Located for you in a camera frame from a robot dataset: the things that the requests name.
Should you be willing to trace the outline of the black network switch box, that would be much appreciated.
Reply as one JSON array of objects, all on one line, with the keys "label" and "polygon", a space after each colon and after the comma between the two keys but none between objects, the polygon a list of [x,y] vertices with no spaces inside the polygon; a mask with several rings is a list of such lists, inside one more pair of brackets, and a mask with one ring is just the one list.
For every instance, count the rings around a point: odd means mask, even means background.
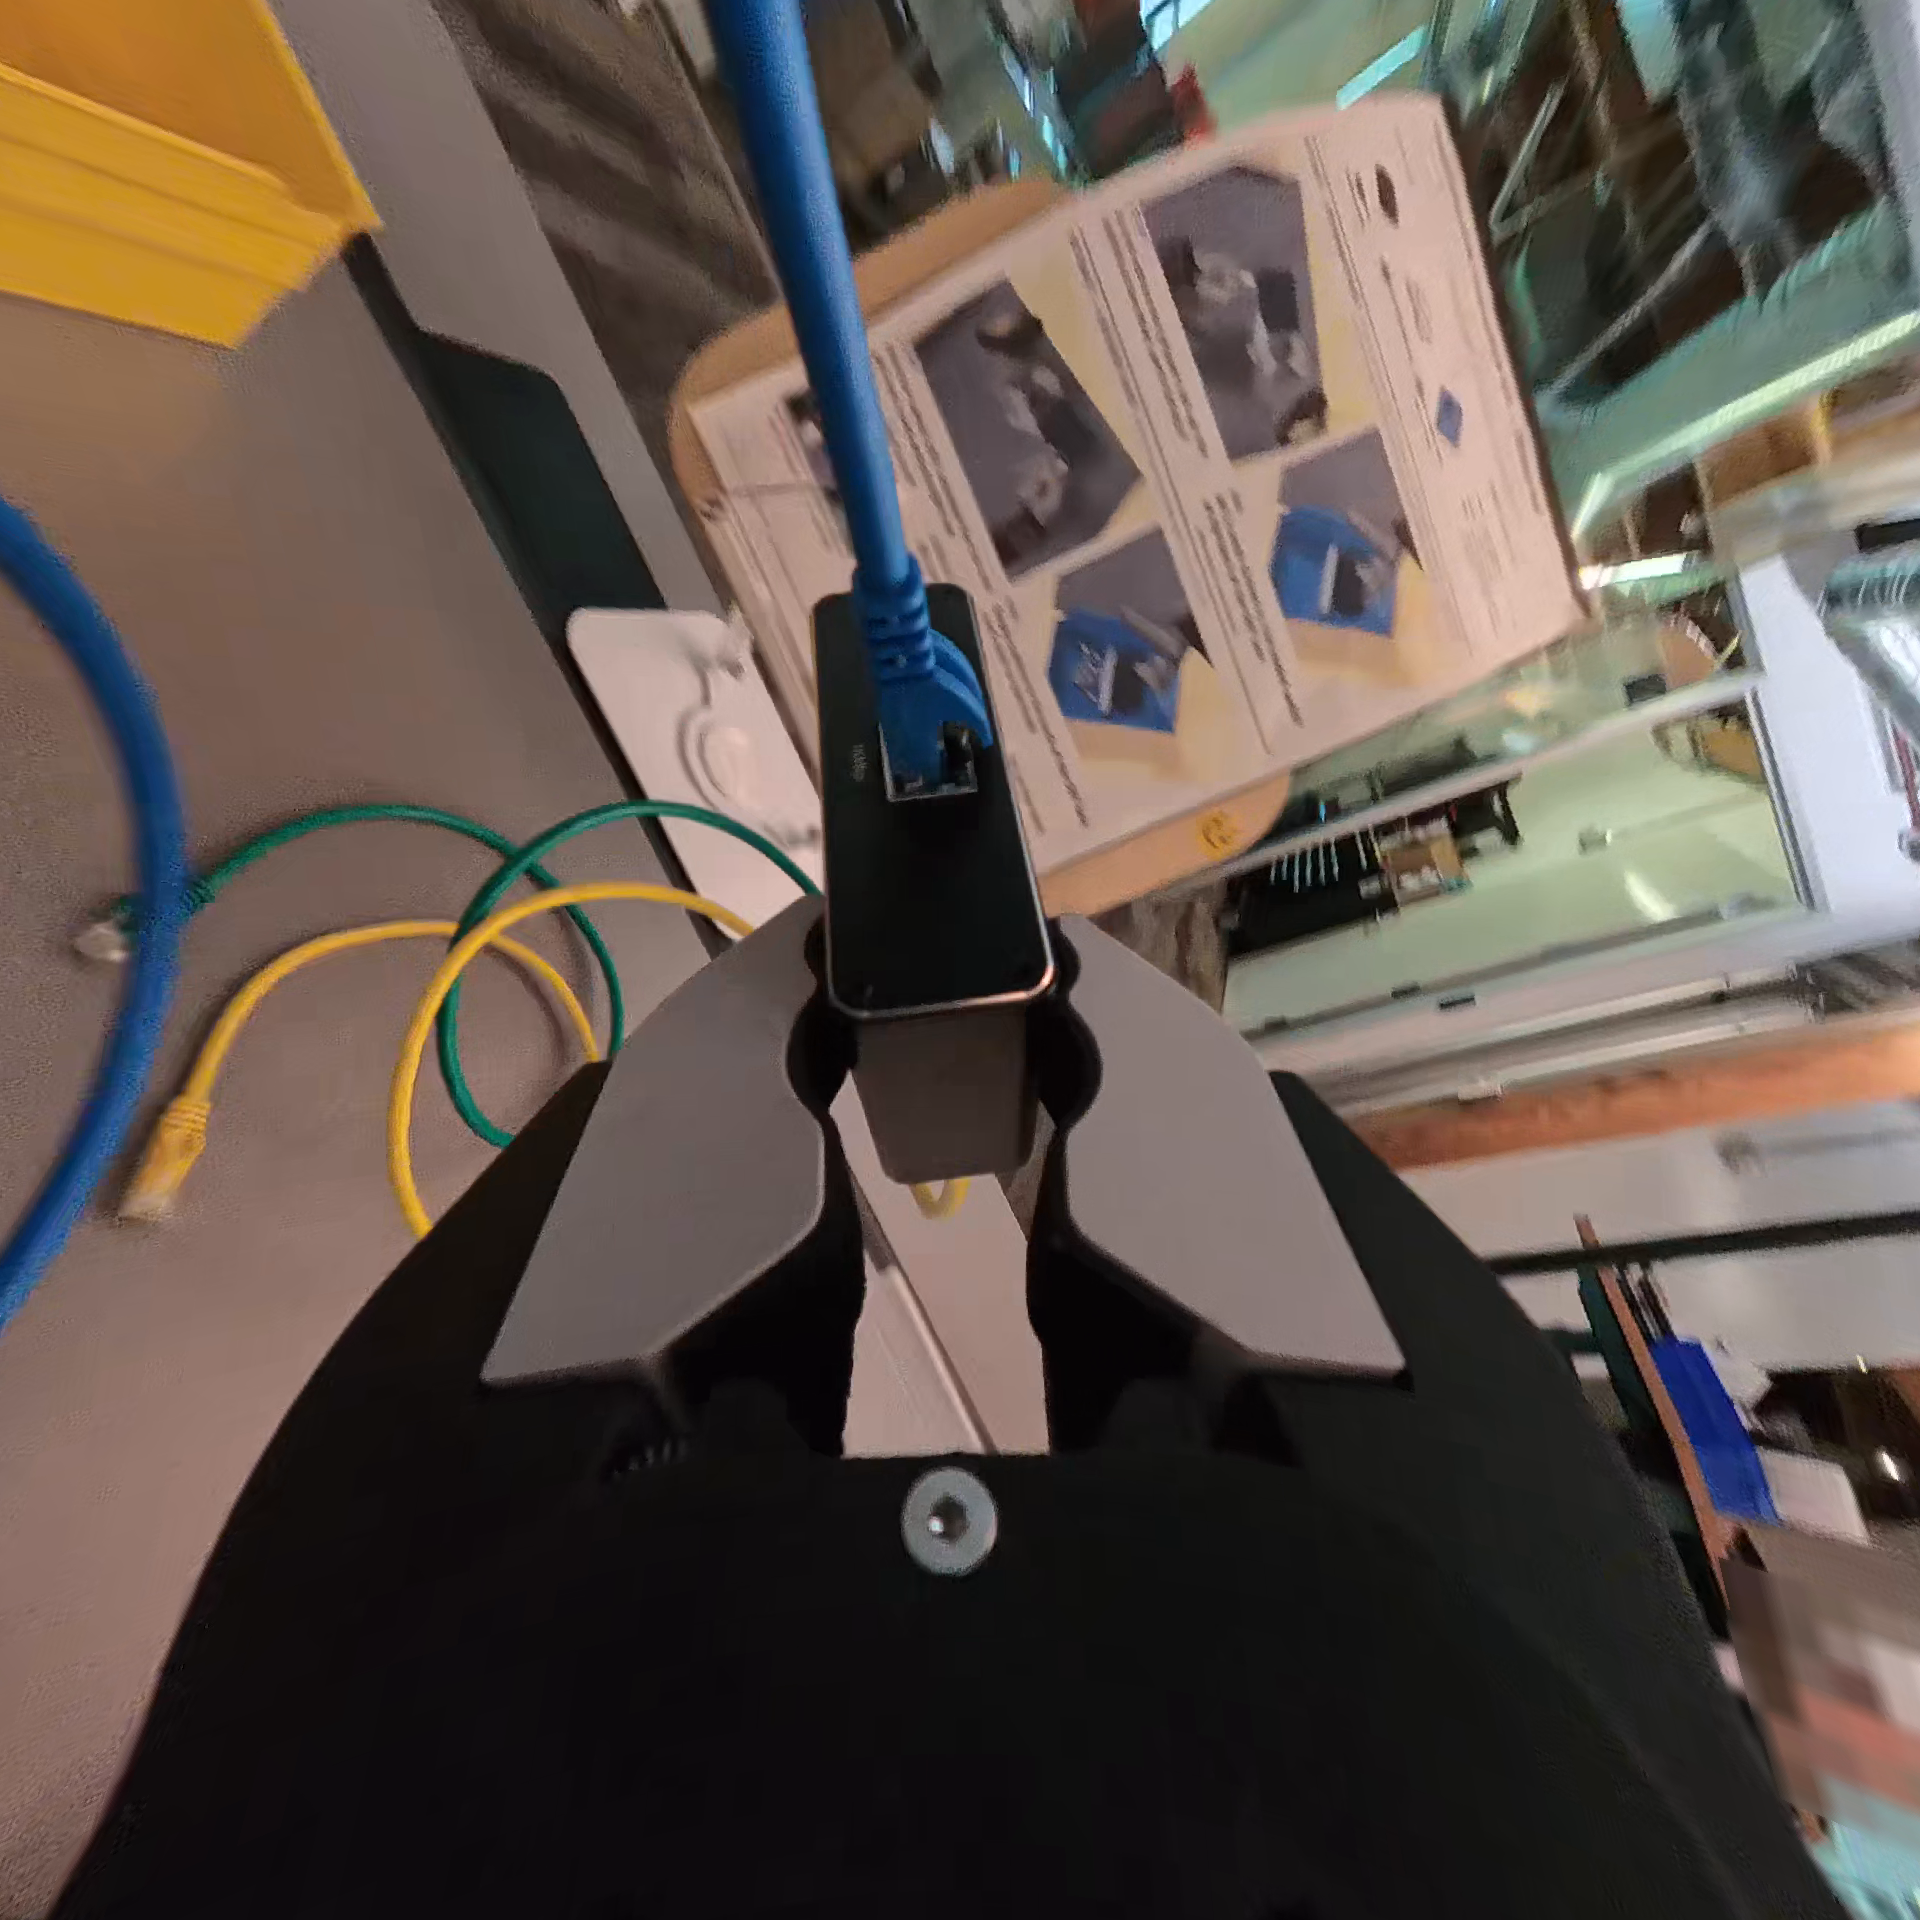
[{"label": "black network switch box", "polygon": [[900,1186],[1013,1172],[1036,1137],[1030,1050],[1057,986],[1021,805],[997,745],[900,797],[851,593],[813,611],[824,820],[824,991],[851,1030],[877,1159]]}]

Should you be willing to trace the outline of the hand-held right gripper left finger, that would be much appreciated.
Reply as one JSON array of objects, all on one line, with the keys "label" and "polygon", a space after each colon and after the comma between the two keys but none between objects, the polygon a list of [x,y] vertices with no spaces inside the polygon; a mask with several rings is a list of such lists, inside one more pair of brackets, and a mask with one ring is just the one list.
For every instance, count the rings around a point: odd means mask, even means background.
[{"label": "hand-held right gripper left finger", "polygon": [[832,1104],[822,900],[669,995],[607,1071],[484,1363],[492,1386],[850,1390],[867,1297]]}]

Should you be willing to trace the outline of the yellow plastic bin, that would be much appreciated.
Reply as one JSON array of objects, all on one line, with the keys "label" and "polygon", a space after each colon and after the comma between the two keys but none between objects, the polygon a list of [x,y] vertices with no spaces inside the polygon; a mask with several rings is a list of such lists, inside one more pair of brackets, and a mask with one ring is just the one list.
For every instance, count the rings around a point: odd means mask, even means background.
[{"label": "yellow plastic bin", "polygon": [[263,2],[2,6],[2,290],[241,346],[383,222]]}]

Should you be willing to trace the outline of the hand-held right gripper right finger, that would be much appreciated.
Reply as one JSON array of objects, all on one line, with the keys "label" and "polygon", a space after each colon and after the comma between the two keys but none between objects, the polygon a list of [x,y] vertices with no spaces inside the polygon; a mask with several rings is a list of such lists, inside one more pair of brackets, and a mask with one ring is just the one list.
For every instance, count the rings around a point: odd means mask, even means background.
[{"label": "hand-held right gripper right finger", "polygon": [[1069,1244],[1281,1374],[1388,1382],[1405,1361],[1250,1044],[1092,920],[1054,927],[1038,1028]]}]

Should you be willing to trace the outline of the white board stand base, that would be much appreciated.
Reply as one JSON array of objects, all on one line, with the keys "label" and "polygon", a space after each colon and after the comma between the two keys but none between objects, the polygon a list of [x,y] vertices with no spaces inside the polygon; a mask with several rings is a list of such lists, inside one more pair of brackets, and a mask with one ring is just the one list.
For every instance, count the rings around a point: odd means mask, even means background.
[{"label": "white board stand base", "polygon": [[566,647],[642,795],[733,820],[661,832],[702,896],[752,923],[824,883],[818,793],[739,614],[583,609]]}]

